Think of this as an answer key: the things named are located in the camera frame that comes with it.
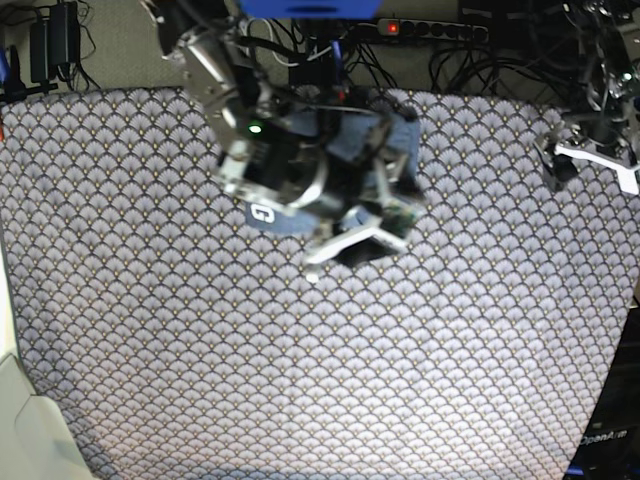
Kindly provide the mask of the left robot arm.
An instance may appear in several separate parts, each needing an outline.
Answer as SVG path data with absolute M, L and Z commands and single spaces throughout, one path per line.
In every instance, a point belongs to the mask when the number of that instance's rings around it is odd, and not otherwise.
M 624 193 L 639 193 L 639 3 L 565 1 L 576 30 L 580 100 L 535 141 L 553 191 L 578 176 L 576 160 L 611 170 Z

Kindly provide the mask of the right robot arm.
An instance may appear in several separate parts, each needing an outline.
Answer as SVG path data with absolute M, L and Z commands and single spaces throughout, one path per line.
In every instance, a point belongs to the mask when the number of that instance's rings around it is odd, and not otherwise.
M 353 160 L 330 152 L 350 113 L 346 92 L 307 97 L 274 84 L 257 60 L 282 45 L 243 34 L 245 17 L 222 1 L 146 1 L 165 59 L 203 107 L 221 156 L 214 178 L 229 195 L 283 214 L 341 221 L 360 207 L 373 150 Z

